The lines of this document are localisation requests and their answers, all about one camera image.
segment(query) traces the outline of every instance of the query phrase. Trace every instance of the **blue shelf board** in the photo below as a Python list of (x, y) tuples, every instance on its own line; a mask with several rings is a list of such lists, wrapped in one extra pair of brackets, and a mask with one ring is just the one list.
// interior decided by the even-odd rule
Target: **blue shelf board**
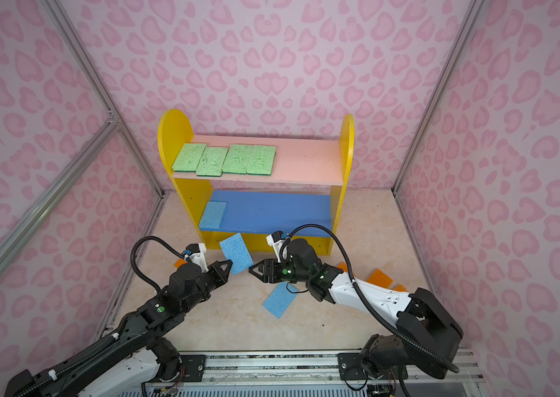
[[(202, 231), (266, 235), (277, 230), (289, 233), (304, 224), (332, 228), (331, 198), (328, 195), (214, 191), (212, 201), (227, 202), (223, 220), (220, 228), (200, 228)], [(314, 227), (297, 235), (329, 237), (326, 232)]]

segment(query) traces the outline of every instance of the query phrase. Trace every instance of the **metal grille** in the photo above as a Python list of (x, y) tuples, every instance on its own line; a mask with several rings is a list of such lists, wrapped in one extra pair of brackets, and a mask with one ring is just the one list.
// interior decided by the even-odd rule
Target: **metal grille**
[[(158, 397), (158, 393), (148, 393)], [(125, 392), (117, 397), (141, 397), (141, 391)], [(177, 397), (367, 397), (366, 389), (352, 391), (344, 386), (193, 386), (183, 387)]]

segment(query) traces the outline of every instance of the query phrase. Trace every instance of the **shelf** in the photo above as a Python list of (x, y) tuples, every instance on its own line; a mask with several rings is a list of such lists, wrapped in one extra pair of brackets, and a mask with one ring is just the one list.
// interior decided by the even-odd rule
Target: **shelf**
[(229, 147), (232, 144), (275, 146), (274, 168), (271, 175), (267, 176), (223, 173), (221, 177), (198, 177), (194, 172), (172, 172), (173, 178), (327, 186), (343, 185), (340, 143), (337, 140), (195, 135), (192, 143), (222, 147)]
[[(226, 201), (225, 214), (220, 229), (202, 231), (268, 235), (277, 230), (289, 233), (304, 224), (332, 228), (330, 196), (214, 191), (212, 201)], [(329, 237), (310, 227), (298, 235)]]

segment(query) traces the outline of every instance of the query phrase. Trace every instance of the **pink patterned wall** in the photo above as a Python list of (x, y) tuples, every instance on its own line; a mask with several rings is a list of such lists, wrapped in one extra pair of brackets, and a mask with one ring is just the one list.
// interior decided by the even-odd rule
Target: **pink patterned wall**
[(400, 195), (499, 397), (560, 396), (560, 0), (494, 0)]
[(198, 133), (334, 139), (392, 185), (469, 0), (71, 0), (63, 5), (166, 189), (166, 109)]
[(36, 0), (0, 1), (0, 240), (105, 114)]
[(0, 395), (89, 345), (155, 202), (115, 135), (0, 279)]

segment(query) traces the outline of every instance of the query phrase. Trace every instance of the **blue sponge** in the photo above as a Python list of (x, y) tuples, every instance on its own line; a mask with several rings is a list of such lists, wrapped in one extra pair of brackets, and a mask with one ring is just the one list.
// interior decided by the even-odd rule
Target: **blue sponge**
[(199, 229), (218, 229), (225, 214), (226, 201), (208, 201), (199, 222)]
[(253, 266), (252, 256), (249, 255), (249, 251), (243, 241), (243, 236), (240, 233), (234, 234), (219, 244), (225, 259), (232, 261), (232, 274), (238, 274)]
[(262, 306), (267, 309), (271, 314), (280, 318), (284, 311), (289, 307), (293, 299), (295, 299), (295, 293), (287, 291), (287, 288), (293, 292), (297, 292), (298, 289), (291, 284), (280, 284), (276, 289), (269, 295), (269, 298), (265, 300)]

